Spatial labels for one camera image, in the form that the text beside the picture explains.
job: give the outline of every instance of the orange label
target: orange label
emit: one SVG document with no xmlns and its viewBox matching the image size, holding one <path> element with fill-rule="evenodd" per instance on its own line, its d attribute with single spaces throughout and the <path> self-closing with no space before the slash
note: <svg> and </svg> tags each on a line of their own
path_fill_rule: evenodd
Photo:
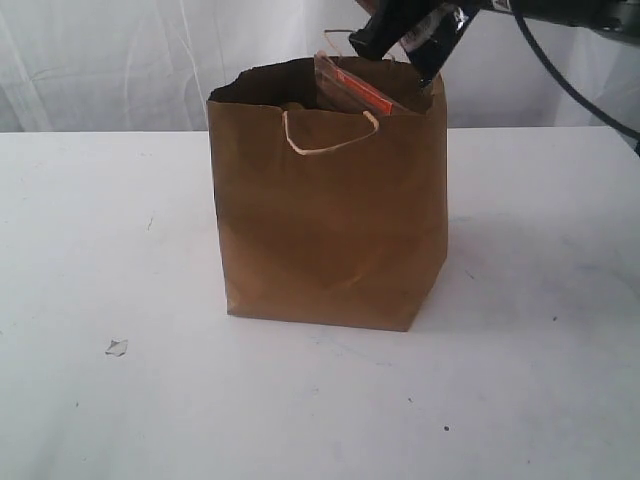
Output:
<svg viewBox="0 0 640 480">
<path fill-rule="evenodd" d="M 383 98 L 380 93 L 365 84 L 363 81 L 354 78 L 342 70 L 336 70 L 336 78 L 339 82 L 343 83 L 353 93 L 357 94 L 360 98 L 365 100 L 370 105 L 373 105 L 386 115 L 391 115 L 393 110 L 393 102 Z"/>
</svg>

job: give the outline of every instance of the white table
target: white table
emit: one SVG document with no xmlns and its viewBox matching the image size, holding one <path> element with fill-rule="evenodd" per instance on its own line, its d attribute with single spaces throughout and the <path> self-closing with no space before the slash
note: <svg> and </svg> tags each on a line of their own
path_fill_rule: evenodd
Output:
<svg viewBox="0 0 640 480">
<path fill-rule="evenodd" d="M 449 143 L 450 259 L 398 334 L 225 314 L 206 133 L 0 135 L 0 478 L 638 478 L 640 159 Z"/>
</svg>

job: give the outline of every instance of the white curtain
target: white curtain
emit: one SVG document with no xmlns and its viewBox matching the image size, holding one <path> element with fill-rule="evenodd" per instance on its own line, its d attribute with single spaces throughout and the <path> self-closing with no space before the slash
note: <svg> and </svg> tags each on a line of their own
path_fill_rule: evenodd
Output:
<svg viewBox="0 0 640 480">
<path fill-rule="evenodd" d="M 212 89 L 366 18 L 352 0 L 0 0 L 0 131 L 204 130 Z M 640 128 L 640 48 L 531 26 L 578 88 Z M 453 127 L 593 123 L 509 16 L 481 14 L 444 76 Z"/>
</svg>

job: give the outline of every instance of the paper bag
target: paper bag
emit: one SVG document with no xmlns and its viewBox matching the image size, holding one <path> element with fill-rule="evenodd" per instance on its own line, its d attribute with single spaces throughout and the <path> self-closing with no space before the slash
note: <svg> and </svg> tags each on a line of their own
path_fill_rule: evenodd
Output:
<svg viewBox="0 0 640 480">
<path fill-rule="evenodd" d="M 315 109 L 310 58 L 211 95 L 228 311 L 406 331 L 447 255 L 444 86 L 420 91 L 408 64 L 337 61 L 414 113 Z M 285 113 L 290 102 L 306 109 Z"/>
</svg>

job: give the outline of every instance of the black cable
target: black cable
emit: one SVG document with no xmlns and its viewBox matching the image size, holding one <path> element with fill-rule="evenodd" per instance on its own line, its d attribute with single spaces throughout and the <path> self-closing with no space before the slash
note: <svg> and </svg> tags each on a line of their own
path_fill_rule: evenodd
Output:
<svg viewBox="0 0 640 480">
<path fill-rule="evenodd" d="M 544 53 L 540 44 L 536 41 L 531 30 L 527 25 L 527 22 L 524 20 L 522 12 L 520 11 L 519 1 L 511 0 L 511 10 L 513 16 L 516 19 L 516 23 L 522 32 L 525 40 L 533 50 L 533 53 L 536 54 L 538 60 L 544 65 L 549 72 L 549 75 L 553 77 L 553 79 L 560 84 L 560 86 L 569 94 L 571 98 L 573 98 L 576 102 L 578 102 L 582 107 L 587 109 L 594 117 L 598 120 L 602 121 L 606 125 L 609 125 L 611 128 L 618 130 L 623 135 L 631 137 L 640 142 L 640 132 L 632 129 L 631 127 L 627 127 L 622 123 L 618 122 L 615 118 L 609 116 L 598 107 L 596 107 L 593 103 L 583 97 L 580 92 L 578 92 L 573 86 L 562 76 L 562 74 L 558 71 L 558 69 L 551 63 L 549 57 Z"/>
</svg>

